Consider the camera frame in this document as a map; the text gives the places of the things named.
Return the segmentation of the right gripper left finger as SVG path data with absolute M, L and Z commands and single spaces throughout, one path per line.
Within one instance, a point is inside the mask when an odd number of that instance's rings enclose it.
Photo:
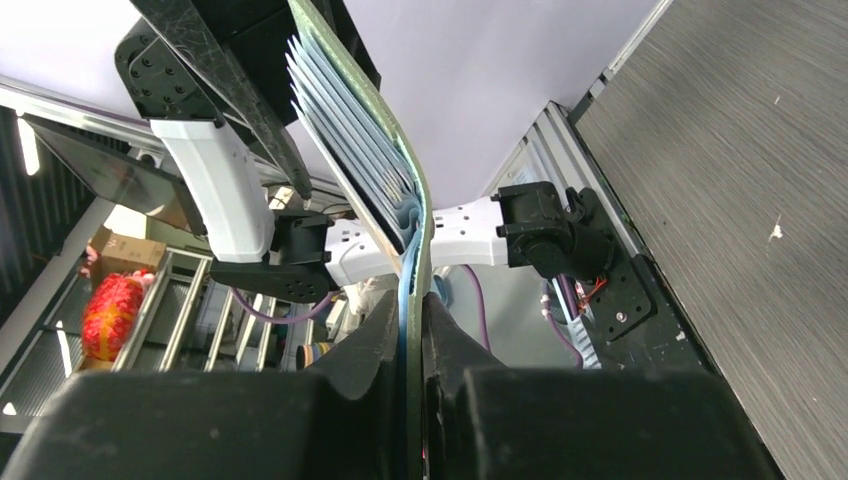
M 297 372 L 72 377 L 6 479 L 395 479 L 398 305 Z

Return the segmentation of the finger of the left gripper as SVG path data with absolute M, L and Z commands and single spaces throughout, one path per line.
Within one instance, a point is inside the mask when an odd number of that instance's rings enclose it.
M 305 200 L 313 186 L 291 135 L 234 54 L 222 47 L 189 0 L 133 0 L 141 16 L 177 56 L 246 122 L 253 134 Z

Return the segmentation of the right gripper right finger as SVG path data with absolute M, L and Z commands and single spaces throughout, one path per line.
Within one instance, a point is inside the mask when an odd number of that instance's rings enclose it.
M 422 307 L 432 479 L 778 479 L 703 371 L 510 368 L 434 295 Z

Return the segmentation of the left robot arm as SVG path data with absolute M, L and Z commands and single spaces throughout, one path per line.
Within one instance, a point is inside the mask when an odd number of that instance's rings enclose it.
M 188 186 L 214 254 L 215 281 L 294 303 L 396 274 L 400 297 L 431 270 L 530 266 L 546 279 L 592 281 L 616 240 L 590 190 L 508 186 L 434 210 L 422 168 L 382 98 L 380 76 L 342 1 L 139 1 L 163 46 L 159 81 L 186 73 L 203 105 L 141 109 Z M 352 217 L 271 209 L 254 160 L 262 150 L 309 197 L 313 182 L 287 126 L 299 122 L 328 162 Z

